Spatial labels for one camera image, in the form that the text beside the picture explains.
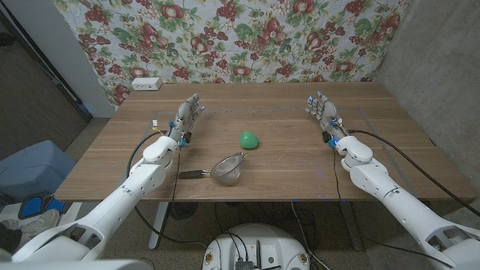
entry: floral curtain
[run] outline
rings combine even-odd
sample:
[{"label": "floral curtain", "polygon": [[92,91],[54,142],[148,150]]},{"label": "floral curtain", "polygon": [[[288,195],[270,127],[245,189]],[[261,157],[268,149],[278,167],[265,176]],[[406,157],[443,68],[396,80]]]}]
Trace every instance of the floral curtain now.
[{"label": "floral curtain", "polygon": [[116,108],[163,83],[369,81],[409,0],[53,0]]}]

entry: metal strainer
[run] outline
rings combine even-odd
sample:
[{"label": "metal strainer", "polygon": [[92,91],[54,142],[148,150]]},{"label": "metal strainer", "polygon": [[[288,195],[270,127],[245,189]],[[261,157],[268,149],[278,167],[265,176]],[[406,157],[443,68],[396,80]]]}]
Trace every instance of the metal strainer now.
[{"label": "metal strainer", "polygon": [[210,177],[219,180],[220,182],[231,185],[240,176],[242,170],[243,159],[248,154],[238,152],[229,157],[224,158],[217,163],[210,171],[198,169],[188,172],[180,172],[179,179],[198,179],[209,174]]}]

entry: strainer handle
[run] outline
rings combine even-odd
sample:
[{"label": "strainer handle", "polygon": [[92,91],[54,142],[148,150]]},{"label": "strainer handle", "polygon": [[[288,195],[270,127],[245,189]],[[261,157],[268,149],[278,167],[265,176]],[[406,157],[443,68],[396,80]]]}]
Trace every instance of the strainer handle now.
[{"label": "strainer handle", "polygon": [[193,171],[180,172],[178,174],[178,179],[199,179],[206,174],[210,174],[210,171],[205,171],[203,169],[196,169]]}]

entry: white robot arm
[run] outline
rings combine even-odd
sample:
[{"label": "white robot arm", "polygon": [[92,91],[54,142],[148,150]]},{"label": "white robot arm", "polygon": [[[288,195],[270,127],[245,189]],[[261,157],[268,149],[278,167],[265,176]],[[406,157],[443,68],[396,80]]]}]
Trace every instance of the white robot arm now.
[{"label": "white robot arm", "polygon": [[199,95],[188,98],[176,113],[168,136],[161,136],[143,152],[129,176],[85,217],[49,229],[33,238],[12,257],[18,262],[86,261],[101,256],[105,245],[134,206],[162,185],[172,165],[172,155],[185,143],[198,115]]},{"label": "white robot arm", "polygon": [[[378,199],[417,241],[423,251],[455,269],[477,269],[480,265],[480,230],[441,218],[404,190],[390,176],[372,150],[350,136],[330,100],[318,93],[310,97],[306,111],[325,131],[324,141],[343,155],[342,167],[355,186]],[[430,260],[436,269],[450,269]]]}]

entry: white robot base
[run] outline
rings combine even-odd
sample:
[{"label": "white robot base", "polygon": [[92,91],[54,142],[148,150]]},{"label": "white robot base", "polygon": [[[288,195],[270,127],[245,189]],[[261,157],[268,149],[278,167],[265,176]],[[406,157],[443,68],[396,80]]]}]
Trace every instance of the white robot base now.
[{"label": "white robot base", "polygon": [[219,235],[210,243],[203,257],[202,270],[310,268],[310,261],[302,244],[277,227],[247,223],[229,229],[229,233]]}]

